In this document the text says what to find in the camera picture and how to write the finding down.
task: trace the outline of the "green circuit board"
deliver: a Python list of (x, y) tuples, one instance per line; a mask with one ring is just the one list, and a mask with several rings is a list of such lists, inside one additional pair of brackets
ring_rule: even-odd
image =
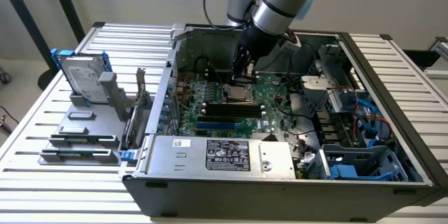
[[(275, 133), (284, 134), (282, 127), (282, 119), (288, 124), (292, 117), (282, 114), (275, 107), (275, 96), (279, 90), (282, 77), (272, 74), (263, 74), (258, 80), (258, 84), (251, 84), (254, 96), (252, 104), (263, 104), (267, 112), (262, 118), (235, 118), (235, 128), (223, 129), (199, 129), (198, 117), (204, 116), (202, 113), (203, 102), (223, 103), (223, 83), (207, 81), (202, 75), (196, 74), (194, 78), (187, 80), (187, 88), (184, 88), (180, 98), (180, 136), (196, 136), (196, 130), (207, 131), (208, 137), (236, 137), (254, 138), (254, 133)], [(279, 96), (287, 95), (286, 89), (282, 89)], [(284, 111), (291, 112), (291, 106), (280, 103), (278, 105)]]

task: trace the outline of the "power supply label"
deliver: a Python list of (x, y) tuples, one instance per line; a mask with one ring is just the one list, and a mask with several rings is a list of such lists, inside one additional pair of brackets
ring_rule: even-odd
[(250, 172), (250, 142), (207, 140), (206, 168)]

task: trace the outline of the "white wall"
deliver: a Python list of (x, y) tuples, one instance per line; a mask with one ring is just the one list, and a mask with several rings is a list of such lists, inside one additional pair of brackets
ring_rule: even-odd
[[(95, 21), (140, 24), (206, 23), (202, 0), (74, 0), (84, 29)], [(75, 48), (58, 0), (26, 0), (50, 47)], [(208, 0), (212, 20), (224, 21), (227, 0)], [(292, 28), (391, 34), (403, 48), (424, 49), (448, 36), (446, 0), (316, 0)], [(40, 59), (8, 0), (0, 0), (0, 58)]]

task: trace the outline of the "black ram slot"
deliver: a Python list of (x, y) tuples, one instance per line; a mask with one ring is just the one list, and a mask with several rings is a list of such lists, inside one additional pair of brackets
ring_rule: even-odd
[(198, 122), (210, 123), (235, 123), (235, 118), (214, 117), (214, 116), (199, 116)]
[(262, 118), (262, 109), (259, 105), (208, 104), (206, 115), (231, 118)]

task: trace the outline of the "black pole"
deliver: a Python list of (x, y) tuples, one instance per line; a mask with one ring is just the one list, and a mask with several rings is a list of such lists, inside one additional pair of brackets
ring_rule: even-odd
[(22, 19), (22, 22), (28, 30), (28, 33), (31, 35), (31, 38), (34, 39), (34, 42), (36, 44), (38, 50), (46, 60), (46, 63), (48, 65), (50, 70), (44, 72), (39, 78), (39, 87), (44, 89), (51, 82), (54, 76), (58, 73), (58, 66), (51, 59), (51, 52), (50, 48), (46, 42), (46, 39), (43, 37), (43, 34), (40, 33), (39, 27), (36, 25), (35, 19), (31, 16), (30, 10), (27, 8), (27, 5), (23, 0), (10, 0), (12, 3), (12, 6), (18, 12), (18, 15)]
[(74, 30), (76, 40), (79, 43), (82, 43), (86, 37), (86, 33), (84, 33), (82, 22), (79, 21), (74, 2), (72, 0), (59, 0), (59, 2), (62, 3), (64, 13), (66, 13), (68, 22), (71, 24), (70, 26), (72, 27), (72, 30)]

